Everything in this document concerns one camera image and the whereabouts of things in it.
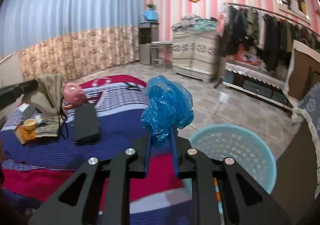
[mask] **pink toy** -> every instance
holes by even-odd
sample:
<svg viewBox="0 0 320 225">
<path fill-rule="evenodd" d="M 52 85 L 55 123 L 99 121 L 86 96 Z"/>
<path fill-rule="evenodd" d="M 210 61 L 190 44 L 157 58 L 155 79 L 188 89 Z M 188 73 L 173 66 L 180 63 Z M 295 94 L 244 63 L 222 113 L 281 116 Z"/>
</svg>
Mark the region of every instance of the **pink toy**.
<svg viewBox="0 0 320 225">
<path fill-rule="evenodd" d="M 74 83 L 68 83 L 64 86 L 64 96 L 70 104 L 65 106 L 65 109 L 71 109 L 73 106 L 80 106 L 87 103 L 87 97 L 83 93 L 82 87 Z"/>
</svg>

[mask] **metal rod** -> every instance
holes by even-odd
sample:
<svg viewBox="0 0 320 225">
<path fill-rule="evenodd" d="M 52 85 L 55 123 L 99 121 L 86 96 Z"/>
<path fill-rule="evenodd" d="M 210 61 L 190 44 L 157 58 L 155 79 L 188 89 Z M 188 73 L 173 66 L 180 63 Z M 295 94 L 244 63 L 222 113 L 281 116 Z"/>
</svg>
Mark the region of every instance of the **metal rod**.
<svg viewBox="0 0 320 225">
<path fill-rule="evenodd" d="M 285 19 L 287 19 L 287 20 L 290 20 L 290 21 L 293 21 L 293 22 L 295 22 L 295 23 L 297 23 L 297 24 L 300 24 L 300 25 L 302 25 L 303 27 L 306 27 L 306 28 L 307 28 L 308 30 L 310 30 L 311 32 L 313 32 L 313 33 L 314 33 L 315 35 L 317 35 L 318 37 L 320 37 L 320 35 L 319 35 L 318 33 L 316 33 L 315 31 L 313 31 L 313 30 L 310 29 L 309 27 L 307 27 L 307 26 L 303 25 L 302 23 L 297 22 L 297 21 L 295 21 L 294 19 L 291 19 L 291 18 L 289 18 L 289 17 L 287 17 L 287 16 L 283 16 L 283 15 L 281 15 L 280 13 L 271 12 L 271 11 L 268 11 L 268 10 L 265 10 L 265 9 L 262 9 L 262 8 L 259 8 L 259 7 L 255 7 L 255 6 L 251 6 L 251 5 L 245 5 L 245 4 L 240 4 L 240 3 L 225 2 L 224 4 L 236 5 L 236 6 L 243 6 L 243 7 L 253 8 L 253 9 L 260 10 L 260 11 L 267 12 L 267 13 L 272 13 L 272 14 L 274 14 L 274 15 L 283 17 L 283 18 L 285 18 Z"/>
</svg>

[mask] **black strap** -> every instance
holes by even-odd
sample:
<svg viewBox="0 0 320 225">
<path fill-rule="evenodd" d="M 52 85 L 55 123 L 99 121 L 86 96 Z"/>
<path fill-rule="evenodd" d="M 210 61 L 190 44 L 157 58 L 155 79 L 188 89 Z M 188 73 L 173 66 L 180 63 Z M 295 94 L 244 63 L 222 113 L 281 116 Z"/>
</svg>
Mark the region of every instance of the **black strap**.
<svg viewBox="0 0 320 225">
<path fill-rule="evenodd" d="M 131 85 L 131 84 L 129 84 L 128 82 L 124 82 L 124 83 L 127 84 L 127 89 L 128 89 L 128 90 L 141 91 L 137 84 Z"/>
<path fill-rule="evenodd" d="M 64 125 L 66 126 L 67 137 L 69 137 L 69 131 L 68 131 L 67 123 L 66 123 L 68 117 L 67 117 L 67 115 L 65 114 L 65 112 L 64 112 L 63 109 L 62 109 L 62 102 L 63 102 L 63 97 L 61 98 L 60 112 L 59 112 L 59 114 L 58 114 L 58 119 L 59 119 L 59 130 L 58 130 L 58 134 L 61 133 L 62 137 L 65 139 L 65 136 L 64 136 L 62 130 L 60 129 L 60 116 L 61 116 L 61 118 L 62 118 L 62 120 L 63 120 Z"/>
</svg>

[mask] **blue curtain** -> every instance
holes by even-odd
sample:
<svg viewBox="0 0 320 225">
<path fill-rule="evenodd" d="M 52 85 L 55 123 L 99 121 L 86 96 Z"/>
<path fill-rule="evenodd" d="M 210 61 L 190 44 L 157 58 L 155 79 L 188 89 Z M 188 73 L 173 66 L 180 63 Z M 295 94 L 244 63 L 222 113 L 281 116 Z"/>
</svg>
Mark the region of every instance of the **blue curtain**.
<svg viewBox="0 0 320 225">
<path fill-rule="evenodd" d="M 0 52 L 6 56 L 72 32 L 137 26 L 143 10 L 144 0 L 5 0 Z"/>
</svg>

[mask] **light blue plastic basket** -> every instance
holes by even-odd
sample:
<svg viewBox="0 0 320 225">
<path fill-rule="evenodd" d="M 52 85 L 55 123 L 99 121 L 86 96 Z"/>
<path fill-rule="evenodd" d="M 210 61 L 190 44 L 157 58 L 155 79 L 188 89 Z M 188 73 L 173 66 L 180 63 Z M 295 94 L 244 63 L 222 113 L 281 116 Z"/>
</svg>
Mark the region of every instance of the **light blue plastic basket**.
<svg viewBox="0 0 320 225">
<path fill-rule="evenodd" d="M 276 161 L 269 147 L 250 130 L 235 125 L 207 126 L 189 139 L 191 146 L 208 157 L 234 158 L 269 194 L 276 183 Z M 184 179 L 192 194 L 191 179 Z"/>
</svg>

